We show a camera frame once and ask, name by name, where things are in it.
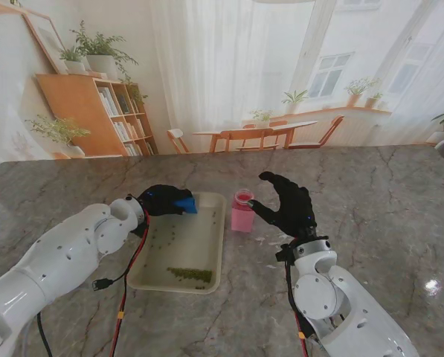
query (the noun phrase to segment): window frame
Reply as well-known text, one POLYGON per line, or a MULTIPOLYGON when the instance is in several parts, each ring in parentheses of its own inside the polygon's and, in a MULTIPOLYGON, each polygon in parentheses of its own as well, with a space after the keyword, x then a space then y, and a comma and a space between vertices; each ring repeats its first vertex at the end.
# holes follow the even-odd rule
POLYGON ((400 63, 400 66, 397 68, 395 75, 392 77, 392 80, 390 81, 390 83, 387 86, 387 94, 393 97, 401 97, 412 85, 412 83, 415 81, 416 76, 418 75, 419 71, 422 69, 423 65, 425 64, 425 62, 427 61, 427 59, 430 57, 430 54, 433 50, 434 45, 432 45, 431 43, 424 43, 424 42, 414 42, 411 44, 411 46, 409 47, 409 49, 407 50, 407 52, 404 55, 404 58, 402 60, 402 62, 400 63), (426 46, 428 47, 427 53, 425 54, 425 57, 422 60, 415 60, 415 59, 408 59, 407 56, 410 53, 411 49, 415 46, 415 45, 420 45, 420 46, 426 46), (393 82, 395 82, 395 80, 397 79, 397 76, 399 75, 400 71, 402 70, 402 68, 404 67, 404 65, 416 65, 416 70, 414 75, 412 76, 412 78, 410 79, 410 82, 405 86, 405 88, 403 88, 403 90, 401 92, 398 93, 394 93, 392 91, 390 91, 390 88, 393 85, 393 82))
POLYGON ((311 73, 311 76, 309 78, 309 82, 308 82, 308 86, 306 87, 306 89, 308 90, 308 95, 309 95, 309 90, 311 89, 312 84, 314 83, 314 79, 316 78, 316 75, 321 73, 321 72, 327 72, 328 75, 326 76, 326 79, 323 83, 323 86, 321 87, 321 89, 319 90, 319 94, 321 94, 321 92, 324 90, 324 86, 326 85, 326 81, 327 81, 327 77, 329 76, 329 72, 331 71, 335 71, 337 69, 341 69, 341 75, 339 76, 337 82, 334 85, 334 89, 332 90, 332 93, 329 95, 324 95, 324 96, 320 96, 318 95, 317 97, 307 97, 306 100, 309 101, 314 101, 314 100, 328 100, 328 99, 332 99, 334 98, 334 96, 336 95, 336 92, 338 90, 338 83, 342 80, 344 73, 347 69, 347 67, 350 65, 350 63, 352 62, 352 58, 354 56, 355 52, 346 52, 346 53, 342 53, 342 54, 332 54, 332 55, 327 55, 327 56, 319 56, 318 60, 315 64, 315 67, 311 73), (331 67, 328 69, 319 69, 319 67, 321 67, 321 63, 325 58, 335 58, 337 59, 338 57, 342 57, 342 56, 349 56, 349 59, 347 60, 346 64, 341 66, 341 67, 331 67))

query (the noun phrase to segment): wooden chair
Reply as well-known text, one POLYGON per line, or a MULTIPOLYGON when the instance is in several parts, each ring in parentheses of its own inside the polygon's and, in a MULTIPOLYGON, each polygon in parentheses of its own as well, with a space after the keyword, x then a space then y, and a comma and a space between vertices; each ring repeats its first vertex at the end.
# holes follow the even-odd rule
MULTIPOLYGON (((274 121, 273 123, 269 124, 269 127, 272 128, 273 126, 280 126, 280 125, 286 125, 288 123, 287 120, 280 120, 280 121, 274 121)), ((276 135, 276 141, 274 142, 275 144, 278 144, 278 138, 281 135, 276 135)))
POLYGON ((339 126, 340 123, 344 120, 343 115, 338 115, 331 122, 331 127, 327 130, 326 134, 321 138, 321 141, 318 143, 292 143, 289 145, 289 149, 317 149, 322 147, 333 134, 334 130, 339 126))
POLYGON ((261 139, 258 147, 237 147, 237 150, 263 150, 274 149, 277 144, 265 146, 265 137, 273 135, 273 129, 250 129, 250 130, 227 130, 220 133, 220 137, 226 139, 225 152, 230 151, 230 140, 248 140, 248 139, 261 139))
MULTIPOLYGON (((287 120, 280 120, 280 121, 274 121, 272 123, 269 124, 269 127, 272 128, 273 126, 279 126, 279 125, 286 125, 288 123, 287 120)), ((255 124, 246 124, 243 129, 253 129, 255 128, 255 124)), ((274 142, 275 144, 278 144, 278 138, 281 135, 276 135, 276 141, 274 142)), ((242 147, 245 147, 245 142, 246 140, 243 141, 242 147)))
POLYGON ((184 133, 180 129, 167 130, 167 136, 169 137, 170 142, 176 148, 176 152, 178 154, 182 154, 182 151, 178 148, 176 139, 178 139, 178 142, 181 144, 182 148, 184 149, 184 154, 190 153, 189 149, 187 148, 187 145, 185 145, 185 142, 182 140, 183 134, 184 133))

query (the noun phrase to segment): gray marble table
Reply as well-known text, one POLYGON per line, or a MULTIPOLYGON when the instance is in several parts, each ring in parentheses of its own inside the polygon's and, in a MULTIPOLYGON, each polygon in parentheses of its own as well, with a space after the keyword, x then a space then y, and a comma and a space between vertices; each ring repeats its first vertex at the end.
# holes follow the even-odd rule
MULTIPOLYGON (((318 233, 409 334, 421 356, 444 357, 444 160, 431 147, 352 147, 152 158, 26 161, 0 165, 0 275, 64 218, 95 202, 174 184, 223 194, 241 187, 271 207, 257 175, 270 170, 307 186, 318 233)), ((222 282, 210 295, 129 290, 117 356, 301 356, 274 253, 289 238, 256 218, 251 234, 225 221, 222 282)), ((77 290, 42 312, 54 356, 107 356, 132 236, 77 290)), ((29 356, 46 356, 33 322, 29 356)), ((312 356, 325 356, 310 347, 312 356)), ((20 356, 19 347, 14 354, 20 356)))

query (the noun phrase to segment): table leg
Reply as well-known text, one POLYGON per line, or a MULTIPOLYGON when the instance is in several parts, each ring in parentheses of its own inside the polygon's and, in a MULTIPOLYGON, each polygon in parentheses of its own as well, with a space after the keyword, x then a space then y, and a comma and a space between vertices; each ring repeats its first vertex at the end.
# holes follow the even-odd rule
POLYGON ((286 133, 286 139, 284 141, 285 149, 289 149, 289 145, 293 141, 294 136, 295 136, 295 128, 289 130, 289 132, 286 133))
POLYGON ((210 150, 208 152, 214 153, 216 142, 218 141, 218 135, 212 135, 212 141, 210 142, 210 150))

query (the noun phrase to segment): pink plastic cup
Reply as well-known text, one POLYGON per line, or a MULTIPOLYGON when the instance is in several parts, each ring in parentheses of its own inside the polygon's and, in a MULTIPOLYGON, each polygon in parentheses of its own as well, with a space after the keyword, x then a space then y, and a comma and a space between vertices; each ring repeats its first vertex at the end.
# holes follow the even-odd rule
POLYGON ((248 201, 254 199, 254 194, 243 188, 235 193, 231 203, 231 230, 250 233, 253 228, 254 212, 248 206, 248 201))

